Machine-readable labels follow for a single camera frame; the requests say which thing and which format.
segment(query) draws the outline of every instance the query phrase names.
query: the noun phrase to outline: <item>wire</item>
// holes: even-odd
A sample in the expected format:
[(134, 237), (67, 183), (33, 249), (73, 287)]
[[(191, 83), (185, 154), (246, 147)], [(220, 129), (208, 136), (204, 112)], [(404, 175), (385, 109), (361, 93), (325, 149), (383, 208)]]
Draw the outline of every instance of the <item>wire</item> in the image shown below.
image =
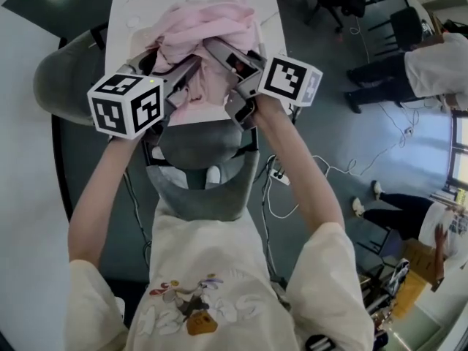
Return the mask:
[[(359, 25), (359, 20), (358, 18), (356, 18), (356, 25), (357, 25), (357, 28), (355, 27), (352, 27), (350, 28), (350, 33), (352, 35), (360, 35), (361, 36), (361, 39), (362, 39), (362, 42), (363, 42), (363, 45), (364, 45), (364, 49), (366, 51), (366, 57), (367, 57), (367, 62), (368, 64), (371, 62), (370, 61), (370, 56), (369, 56), (369, 50), (367, 48), (367, 45), (366, 45), (366, 41), (364, 39), (364, 36), (362, 34), (362, 31), (361, 31), (361, 26)], [(360, 171), (359, 173), (354, 173), (352, 170), (356, 167), (358, 161), (356, 159), (351, 159), (350, 162), (348, 163), (348, 166), (347, 166), (347, 169), (346, 170), (342, 170), (342, 169), (339, 169), (337, 167), (334, 167), (334, 166), (331, 166), (330, 164), (328, 164), (328, 162), (323, 159), (321, 156), (319, 155), (313, 155), (312, 157), (314, 157), (315, 159), (318, 159), (320, 160), (323, 164), (326, 165), (326, 169), (325, 169), (325, 172), (323, 173), (323, 175), (327, 178), (328, 177), (328, 174), (330, 173), (331, 170), (336, 170), (337, 172), (340, 172), (340, 173), (343, 173), (343, 174), (348, 174), (350, 176), (354, 176), (354, 177), (361, 177), (364, 175), (364, 173), (369, 170), (373, 165), (374, 163), (379, 159), (379, 157), (381, 157), (383, 154), (385, 154), (386, 152), (389, 152), (390, 150), (392, 150), (393, 148), (395, 148), (396, 146), (399, 146), (400, 148), (403, 148), (405, 147), (406, 143), (407, 143), (407, 135), (405, 134), (405, 132), (396, 124), (395, 120), (388, 114), (387, 110), (383, 107), (382, 103), (378, 103), (379, 107), (382, 109), (383, 113), (391, 120), (392, 124), (395, 126), (395, 128), (397, 128), (397, 130), (400, 132), (401, 134), (401, 137), (399, 139), (399, 141), (397, 143), (394, 143), (393, 145), (391, 146), (388, 146), (387, 148), (385, 148), (384, 150), (382, 150), (381, 152), (379, 152), (375, 158), (373, 158), (373, 160), (370, 162), (369, 165), (367, 165), (364, 169), (362, 169), (362, 171)], [(292, 122), (295, 123), (296, 120), (297, 120), (297, 117), (298, 115), (301, 113), (301, 109), (302, 108), (296, 108), (292, 114)], [(404, 114), (405, 118), (408, 120), (409, 124), (410, 124), (410, 128), (412, 129), (412, 134), (414, 134), (414, 128), (415, 126), (419, 123), (419, 119), (420, 119), (420, 114), (419, 114), (419, 110), (420, 109), (432, 109), (431, 107), (428, 107), (426, 105), (426, 101), (424, 102), (424, 106), (423, 107), (416, 107), (416, 108), (413, 108), (413, 107), (407, 107), (406, 105), (402, 105), (402, 108), (401, 108), (401, 112)], [(408, 116), (408, 113), (407, 113), (407, 110), (412, 110), (412, 117), (410, 118)], [(273, 269), (273, 272), (276, 273), (276, 269), (275, 269), (275, 266), (274, 266), (274, 262), (273, 262), (273, 256), (271, 254), (271, 247), (270, 247), (270, 230), (266, 224), (266, 217), (265, 217), (265, 203), (268, 204), (268, 210), (270, 212), (270, 214), (274, 217), (276, 217), (277, 219), (286, 219), (287, 217), (291, 216), (291, 214), (294, 213), (294, 211), (298, 208), (298, 204), (293, 208), (291, 209), (291, 211), (289, 211), (287, 214), (285, 214), (284, 216), (280, 216), (278, 214), (275, 214), (273, 212), (273, 209), (271, 207), (271, 200), (270, 200), (270, 191), (271, 191), (271, 187), (272, 187), (272, 179), (271, 179), (271, 171), (273, 170), (273, 167), (276, 163), (276, 155), (270, 155), (268, 158), (267, 158), (267, 161), (265, 163), (265, 166), (263, 167), (263, 169), (260, 171), (260, 173), (258, 174), (258, 176), (255, 178), (254, 182), (258, 181), (260, 179), (260, 177), (262, 176), (262, 174), (266, 171), (266, 175), (267, 175), (267, 178), (265, 180), (265, 183), (262, 187), (262, 218), (263, 218), (263, 227), (265, 228), (265, 237), (266, 237), (266, 243), (265, 243), (265, 256), (267, 257), (267, 263), (272, 267)], [(279, 168), (279, 172), (278, 173), (284, 173), (284, 170), (282, 168)]]
[(140, 204), (138, 203), (137, 196), (135, 194), (135, 189), (133, 188), (132, 180), (130, 179), (130, 174), (128, 169), (124, 172), (124, 182), (125, 187), (130, 195), (130, 198), (133, 202), (133, 214), (138, 223), (138, 227), (140, 228), (141, 235), (143, 236), (143, 240), (145, 244), (143, 245), (143, 259), (145, 260), (146, 267), (149, 269), (149, 258), (148, 258), (148, 250), (151, 248), (151, 238), (146, 234), (146, 231), (143, 229), (140, 219), (140, 213), (138, 211)]

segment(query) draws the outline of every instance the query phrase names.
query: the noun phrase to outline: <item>power strip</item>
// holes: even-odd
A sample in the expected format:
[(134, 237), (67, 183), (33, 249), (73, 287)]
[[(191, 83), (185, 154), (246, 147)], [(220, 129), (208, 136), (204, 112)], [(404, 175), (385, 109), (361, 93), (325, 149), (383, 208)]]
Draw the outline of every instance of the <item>power strip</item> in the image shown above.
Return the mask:
[(282, 184), (285, 184), (286, 186), (290, 185), (290, 179), (287, 177), (287, 175), (284, 173), (279, 174), (278, 170), (273, 169), (270, 173), (270, 177), (275, 178), (277, 181), (280, 181)]

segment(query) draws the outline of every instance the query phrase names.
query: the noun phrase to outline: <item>white sneaker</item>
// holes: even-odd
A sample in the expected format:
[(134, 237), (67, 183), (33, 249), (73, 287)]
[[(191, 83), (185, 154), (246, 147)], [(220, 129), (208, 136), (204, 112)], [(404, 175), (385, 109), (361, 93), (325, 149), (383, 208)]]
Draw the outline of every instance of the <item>white sneaker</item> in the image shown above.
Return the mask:
[(221, 170), (217, 166), (209, 167), (206, 172), (207, 184), (220, 184), (221, 183)]
[(374, 190), (375, 200), (380, 200), (380, 195), (383, 193), (383, 190), (379, 181), (372, 182), (372, 190)]
[(162, 151), (161, 151), (160, 147), (154, 147), (153, 150), (151, 151), (151, 155), (152, 155), (153, 159), (165, 160), (164, 155), (162, 154)]
[(366, 211), (364, 205), (362, 205), (359, 197), (355, 197), (352, 201), (352, 209), (357, 217), (361, 217), (363, 213)]
[(164, 177), (166, 177), (176, 186), (179, 186), (182, 189), (189, 188), (187, 183), (187, 176), (182, 170), (177, 169), (176, 167), (159, 167), (159, 169), (161, 170), (161, 173), (164, 175)]

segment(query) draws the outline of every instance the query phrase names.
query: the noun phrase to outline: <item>white cable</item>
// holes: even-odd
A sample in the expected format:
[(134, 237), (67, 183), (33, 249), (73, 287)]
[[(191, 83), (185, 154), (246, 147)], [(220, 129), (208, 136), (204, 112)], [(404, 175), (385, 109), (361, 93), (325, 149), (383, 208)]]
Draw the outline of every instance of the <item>white cable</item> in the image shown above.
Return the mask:
[[(350, 33), (352, 35), (358, 35), (360, 34), (361, 35), (361, 39), (363, 41), (363, 45), (364, 45), (364, 49), (366, 50), (366, 56), (367, 56), (367, 62), (370, 63), (370, 57), (369, 57), (369, 51), (367, 49), (367, 46), (366, 46), (366, 41), (364, 40), (364, 36), (361, 32), (361, 26), (359, 25), (359, 20), (358, 18), (356, 18), (356, 25), (358, 26), (357, 28), (355, 27), (352, 27), (350, 28)], [(337, 172), (340, 172), (340, 173), (343, 173), (343, 174), (349, 174), (350, 176), (354, 176), (354, 177), (361, 177), (367, 170), (369, 170), (373, 165), (374, 163), (377, 161), (377, 159), (382, 156), (384, 153), (390, 151), (391, 149), (393, 149), (395, 146), (399, 146), (400, 148), (403, 148), (405, 147), (406, 145), (406, 142), (407, 142), (407, 136), (405, 135), (404, 131), (396, 124), (395, 120), (387, 113), (387, 111), (385, 110), (385, 108), (382, 106), (381, 103), (378, 103), (379, 107), (382, 109), (383, 113), (385, 113), (385, 115), (391, 120), (392, 124), (395, 126), (395, 128), (397, 128), (397, 130), (400, 132), (401, 134), (401, 137), (400, 137), (400, 140), (397, 142), (397, 143), (394, 143), (393, 145), (385, 148), (383, 151), (379, 152), (375, 158), (373, 158), (373, 160), (371, 161), (371, 163), (369, 165), (367, 165), (360, 173), (353, 173), (352, 172), (352, 169), (355, 168), (355, 166), (357, 165), (358, 161), (356, 159), (352, 159), (349, 163), (348, 163), (348, 166), (347, 166), (347, 169), (346, 170), (342, 170), (342, 169), (339, 169), (337, 167), (333, 167), (331, 166), (330, 164), (328, 164), (326, 162), (325, 159), (323, 159), (321, 156), (318, 156), (318, 155), (313, 155), (312, 157), (316, 158), (316, 159), (319, 159), (320, 161), (322, 161), (326, 166), (326, 170), (325, 172), (323, 173), (324, 176), (327, 178), (328, 177), (328, 174), (330, 173), (330, 170), (336, 170)], [(417, 108), (411, 108), (411, 107), (407, 107), (407, 106), (403, 106), (402, 108), (403, 110), (401, 111), (404, 115), (405, 115), (405, 118), (408, 120), (409, 124), (411, 125), (411, 127), (413, 128), (413, 134), (414, 134), (414, 128), (415, 126), (419, 123), (419, 111), (420, 109), (429, 109), (427, 106), (426, 106), (426, 103), (424, 104), (423, 107), (417, 107)], [(406, 109), (409, 109), (409, 110), (412, 110), (412, 118), (410, 119), (410, 117), (408, 116), (407, 112), (406, 112)], [(275, 214), (273, 212), (273, 210), (271, 209), (271, 202), (270, 202), (270, 190), (271, 190), (271, 184), (272, 184), (272, 180), (270, 178), (270, 173), (267, 173), (268, 174), (268, 179), (267, 179), (267, 184), (266, 184), (266, 198), (267, 198), (267, 202), (268, 202), (268, 210), (270, 211), (270, 213), (272, 214), (272, 216), (276, 217), (277, 219), (286, 219), (287, 217), (289, 217), (291, 214), (293, 214), (293, 212), (298, 208), (298, 205), (296, 205), (288, 214), (284, 215), (284, 216), (279, 216), (277, 214)]]

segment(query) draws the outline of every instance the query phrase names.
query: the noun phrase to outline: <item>window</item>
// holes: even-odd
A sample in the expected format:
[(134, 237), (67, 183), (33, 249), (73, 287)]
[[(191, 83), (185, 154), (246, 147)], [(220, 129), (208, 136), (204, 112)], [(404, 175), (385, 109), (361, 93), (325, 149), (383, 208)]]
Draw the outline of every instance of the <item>window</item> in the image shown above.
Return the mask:
[(447, 185), (468, 191), (468, 112), (452, 115), (452, 151)]

